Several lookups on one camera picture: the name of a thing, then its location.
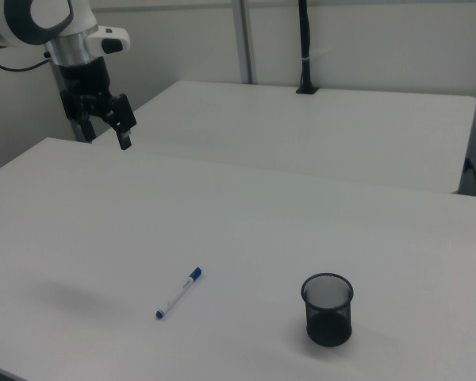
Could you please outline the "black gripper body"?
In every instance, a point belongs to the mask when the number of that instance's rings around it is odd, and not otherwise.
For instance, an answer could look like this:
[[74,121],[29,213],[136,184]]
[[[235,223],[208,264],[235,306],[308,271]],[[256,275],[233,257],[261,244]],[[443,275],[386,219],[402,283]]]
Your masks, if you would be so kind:
[[103,57],[75,66],[59,66],[64,83],[60,91],[63,108],[77,110],[111,110],[110,78]]

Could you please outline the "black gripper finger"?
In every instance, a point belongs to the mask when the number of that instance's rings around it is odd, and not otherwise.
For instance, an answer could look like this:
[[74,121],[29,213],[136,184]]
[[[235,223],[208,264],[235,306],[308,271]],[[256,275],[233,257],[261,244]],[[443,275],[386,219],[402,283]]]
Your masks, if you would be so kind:
[[63,90],[60,97],[67,118],[79,125],[84,141],[91,143],[95,139],[95,131],[82,96]]
[[121,150],[132,146],[131,128],[136,125],[136,118],[125,94],[112,96],[102,113],[102,120],[115,131]]

